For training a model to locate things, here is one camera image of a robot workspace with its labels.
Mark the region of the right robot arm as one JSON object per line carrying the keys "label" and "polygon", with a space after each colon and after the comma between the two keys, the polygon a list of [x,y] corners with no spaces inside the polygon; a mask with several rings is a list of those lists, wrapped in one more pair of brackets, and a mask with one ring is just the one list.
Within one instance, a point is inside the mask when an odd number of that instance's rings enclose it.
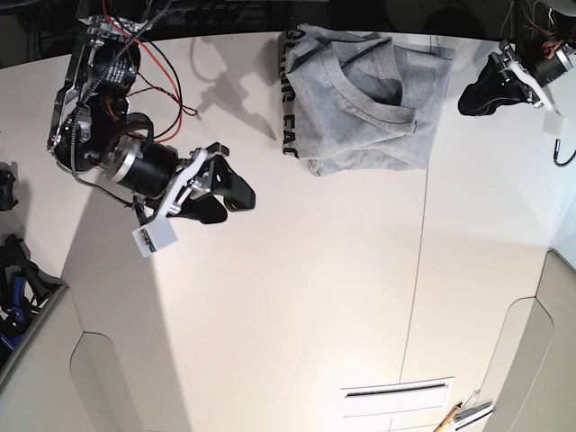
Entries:
{"label": "right robot arm", "polygon": [[167,145],[179,131],[183,114],[182,87],[169,61],[161,64],[178,104],[176,119],[157,133],[153,121],[130,108],[130,95],[140,76],[143,33],[160,21],[170,2],[81,1],[76,18],[85,25],[73,48],[64,85],[57,92],[47,151],[77,182],[100,169],[109,181],[131,192],[122,199],[139,225],[163,217],[202,224],[224,222],[231,212],[251,211],[256,194],[228,164],[229,150],[220,143],[194,150],[183,158]]}

